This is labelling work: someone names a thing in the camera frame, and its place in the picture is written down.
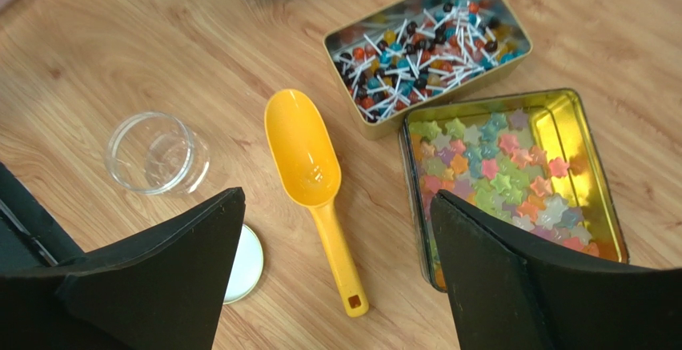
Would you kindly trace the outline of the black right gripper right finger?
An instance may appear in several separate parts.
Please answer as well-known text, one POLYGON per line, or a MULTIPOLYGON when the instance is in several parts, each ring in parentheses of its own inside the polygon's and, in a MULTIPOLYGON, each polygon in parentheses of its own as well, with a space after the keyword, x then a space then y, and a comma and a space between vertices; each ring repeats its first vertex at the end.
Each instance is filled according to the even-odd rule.
POLYGON ((680 348, 680 269, 572 250, 448 191, 431 219, 461 348, 680 348))

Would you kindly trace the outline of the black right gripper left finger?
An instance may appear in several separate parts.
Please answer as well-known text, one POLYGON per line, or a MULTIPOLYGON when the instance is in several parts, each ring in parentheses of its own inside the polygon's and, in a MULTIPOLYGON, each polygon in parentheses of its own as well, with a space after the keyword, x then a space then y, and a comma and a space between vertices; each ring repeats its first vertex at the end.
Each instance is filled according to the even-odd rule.
POLYGON ((2 348, 211 348, 245 208, 230 188, 68 263, 2 273, 2 348))

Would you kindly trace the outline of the yellow plastic scoop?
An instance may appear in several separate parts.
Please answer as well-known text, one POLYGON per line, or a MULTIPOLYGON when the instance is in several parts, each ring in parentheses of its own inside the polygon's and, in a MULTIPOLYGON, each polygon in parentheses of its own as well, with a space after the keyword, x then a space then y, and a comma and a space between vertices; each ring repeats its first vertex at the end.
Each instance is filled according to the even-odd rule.
POLYGON ((265 107, 264 128, 285 192, 315 222, 346 314, 363 316, 370 304, 335 210, 342 171, 318 108, 301 91, 278 91, 265 107))

